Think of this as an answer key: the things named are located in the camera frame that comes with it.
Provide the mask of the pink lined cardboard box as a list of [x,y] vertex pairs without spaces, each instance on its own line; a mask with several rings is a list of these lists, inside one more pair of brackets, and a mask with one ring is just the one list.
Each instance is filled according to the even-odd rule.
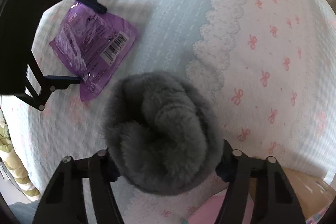
[[[284,173],[299,201],[306,223],[319,223],[335,198],[333,187],[321,178],[310,176],[297,170],[284,168]],[[280,175],[275,174],[274,179],[276,184],[276,201],[282,203],[293,201]],[[250,179],[249,197],[247,199],[243,223],[251,222],[257,182],[256,178]],[[226,193],[227,189],[211,196],[182,223],[215,223]]]

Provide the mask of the purple plastic packet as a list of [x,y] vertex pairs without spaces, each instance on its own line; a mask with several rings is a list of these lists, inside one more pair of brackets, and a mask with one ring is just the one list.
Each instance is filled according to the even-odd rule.
[[80,99],[87,102],[105,88],[137,35],[125,19],[75,2],[50,46],[65,67],[81,78]]

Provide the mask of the grey fluffy scrunchie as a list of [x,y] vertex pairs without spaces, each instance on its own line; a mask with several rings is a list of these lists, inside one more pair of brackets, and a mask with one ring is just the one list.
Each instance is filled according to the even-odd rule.
[[120,174],[160,196],[197,187],[223,152],[209,102],[192,84],[167,72],[119,80],[106,105],[103,132]]

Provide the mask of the pastel patterned bed quilt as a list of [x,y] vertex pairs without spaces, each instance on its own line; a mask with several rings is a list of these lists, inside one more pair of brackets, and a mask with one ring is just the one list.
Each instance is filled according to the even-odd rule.
[[[114,82],[168,71],[194,84],[214,107],[224,139],[249,156],[335,175],[335,13],[326,0],[101,0],[139,31],[102,93],[86,104],[79,89],[58,92],[43,113],[3,99],[14,148],[42,191],[56,160],[102,147],[103,110]],[[116,184],[126,223],[183,223],[224,188],[212,175],[175,197]]]

